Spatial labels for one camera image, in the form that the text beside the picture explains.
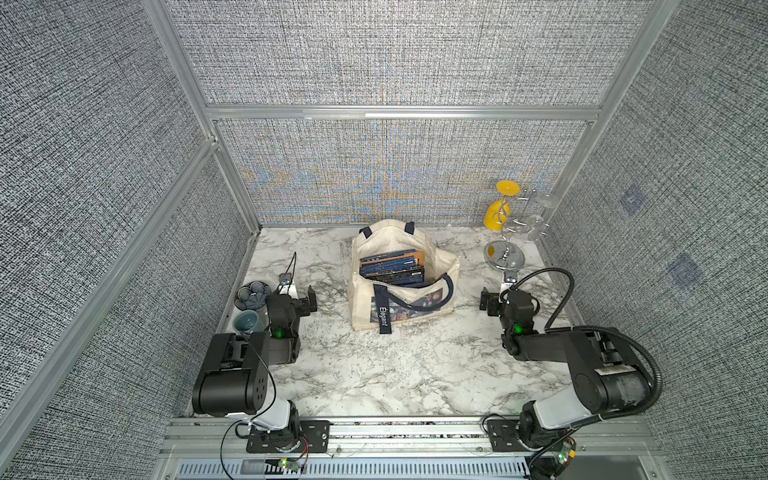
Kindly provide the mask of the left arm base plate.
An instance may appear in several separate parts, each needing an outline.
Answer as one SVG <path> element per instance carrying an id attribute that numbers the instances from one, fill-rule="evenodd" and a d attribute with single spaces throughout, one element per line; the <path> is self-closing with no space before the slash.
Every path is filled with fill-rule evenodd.
<path id="1" fill-rule="evenodd" d="M 249 454 L 326 453 L 332 423 L 326 420 L 299 420 L 282 430 L 252 427 L 246 444 Z"/>

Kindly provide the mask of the cream canvas tote bag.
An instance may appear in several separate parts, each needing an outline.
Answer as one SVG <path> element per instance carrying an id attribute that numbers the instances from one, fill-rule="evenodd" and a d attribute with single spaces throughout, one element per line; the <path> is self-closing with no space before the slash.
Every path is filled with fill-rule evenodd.
<path id="1" fill-rule="evenodd" d="M 348 284 L 352 328 L 390 334 L 398 322 L 451 313 L 459 273 L 459 257 L 412 222 L 389 219 L 360 229 Z"/>

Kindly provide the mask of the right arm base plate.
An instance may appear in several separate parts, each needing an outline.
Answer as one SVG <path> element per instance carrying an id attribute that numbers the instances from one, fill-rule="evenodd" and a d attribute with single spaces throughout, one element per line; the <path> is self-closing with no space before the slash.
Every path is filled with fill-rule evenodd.
<path id="1" fill-rule="evenodd" d="M 517 424 L 516 420 L 502 419 L 500 417 L 490 417 L 485 420 L 484 428 L 493 452 L 534 452 L 534 449 L 528 448 L 518 438 Z"/>

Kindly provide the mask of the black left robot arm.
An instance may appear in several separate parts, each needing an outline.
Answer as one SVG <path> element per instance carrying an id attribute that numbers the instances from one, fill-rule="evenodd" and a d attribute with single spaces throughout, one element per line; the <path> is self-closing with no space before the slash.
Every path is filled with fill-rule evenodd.
<path id="1" fill-rule="evenodd" d="M 313 288 L 297 297 L 288 286 L 241 288 L 233 330 L 212 337 L 192 391 L 196 414 L 230 417 L 249 429 L 250 453 L 308 448 L 295 404 L 279 396 L 271 368 L 293 364 L 301 350 L 301 319 L 317 311 Z"/>

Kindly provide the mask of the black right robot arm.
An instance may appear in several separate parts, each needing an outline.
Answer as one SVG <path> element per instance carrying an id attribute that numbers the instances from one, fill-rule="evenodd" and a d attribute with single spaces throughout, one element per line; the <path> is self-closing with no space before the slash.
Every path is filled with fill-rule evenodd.
<path id="1" fill-rule="evenodd" d="M 533 322 L 537 302 L 519 289 L 502 293 L 483 289 L 479 309 L 499 318 L 502 347 L 515 360 L 567 366 L 570 384 L 527 402 L 518 416 L 516 436 L 531 451 L 562 442 L 580 427 L 638 415 L 661 396 L 658 362 L 616 329 L 581 325 L 540 333 Z"/>

